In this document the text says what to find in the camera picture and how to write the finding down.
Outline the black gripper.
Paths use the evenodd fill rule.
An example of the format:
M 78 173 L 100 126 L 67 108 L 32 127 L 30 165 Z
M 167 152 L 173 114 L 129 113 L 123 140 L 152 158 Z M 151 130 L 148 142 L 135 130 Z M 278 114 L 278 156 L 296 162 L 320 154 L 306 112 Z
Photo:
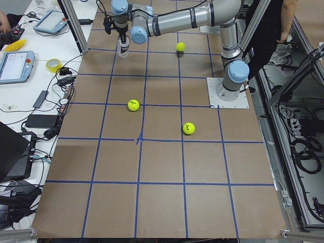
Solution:
M 128 27 L 123 27 L 123 28 L 117 28 L 116 31 L 119 33 L 119 37 L 120 37 L 120 42 L 122 44 L 126 44 L 127 43 L 127 31 L 128 31 Z

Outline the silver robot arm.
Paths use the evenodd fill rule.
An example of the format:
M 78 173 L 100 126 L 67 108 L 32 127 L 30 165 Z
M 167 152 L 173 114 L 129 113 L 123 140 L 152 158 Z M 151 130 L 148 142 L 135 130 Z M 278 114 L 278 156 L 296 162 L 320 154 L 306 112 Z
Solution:
M 105 14 L 103 25 L 107 34 L 113 29 L 119 33 L 120 56 L 127 53 L 130 41 L 141 45 L 152 36 L 201 26 L 219 26 L 225 71 L 222 87 L 236 92 L 249 75 L 249 67 L 241 60 L 237 36 L 236 16 L 240 6 L 240 1 L 204 1 L 194 7 L 155 14 L 151 6 L 111 1 L 112 15 Z

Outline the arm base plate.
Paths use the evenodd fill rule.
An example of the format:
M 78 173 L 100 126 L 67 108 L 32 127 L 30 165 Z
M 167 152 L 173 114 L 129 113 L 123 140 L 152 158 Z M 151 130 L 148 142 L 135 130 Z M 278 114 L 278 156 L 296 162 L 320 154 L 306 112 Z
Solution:
M 238 91 L 228 91 L 223 87 L 223 78 L 207 77 L 207 87 L 211 108 L 249 109 L 244 86 Z

